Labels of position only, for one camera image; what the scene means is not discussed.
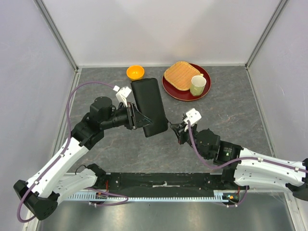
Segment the black zip tool case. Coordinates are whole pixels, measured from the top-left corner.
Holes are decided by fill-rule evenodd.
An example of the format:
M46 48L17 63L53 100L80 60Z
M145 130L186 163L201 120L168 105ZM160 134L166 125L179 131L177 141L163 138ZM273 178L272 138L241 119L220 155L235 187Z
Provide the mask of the black zip tool case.
M152 125L143 128L145 137L168 130L168 120L156 78L145 78L131 82L134 99L139 111L150 118Z

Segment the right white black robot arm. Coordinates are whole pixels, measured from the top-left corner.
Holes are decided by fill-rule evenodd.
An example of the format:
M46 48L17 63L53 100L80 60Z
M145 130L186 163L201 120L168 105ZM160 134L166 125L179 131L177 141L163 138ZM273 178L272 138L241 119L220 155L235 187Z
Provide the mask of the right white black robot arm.
M171 124L179 144L189 144L199 160L210 169L222 169L221 186L285 190L302 201L308 199L308 161L290 161L251 151L222 141L210 129L197 131L196 125Z

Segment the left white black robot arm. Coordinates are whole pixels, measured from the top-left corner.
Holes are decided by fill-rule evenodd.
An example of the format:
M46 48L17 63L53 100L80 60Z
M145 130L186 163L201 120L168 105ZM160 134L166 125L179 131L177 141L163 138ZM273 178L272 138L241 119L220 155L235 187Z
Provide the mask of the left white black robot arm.
M77 123L63 146L49 162L28 180L18 180L13 188L20 198L17 211L25 205L35 218L44 220L67 197L93 187L105 185L105 172L92 164L75 176L61 180L62 176L97 142L104 137L104 131L119 126L129 130L152 125L154 120L135 104L121 102L115 107L108 97L98 97L90 105L90 111Z

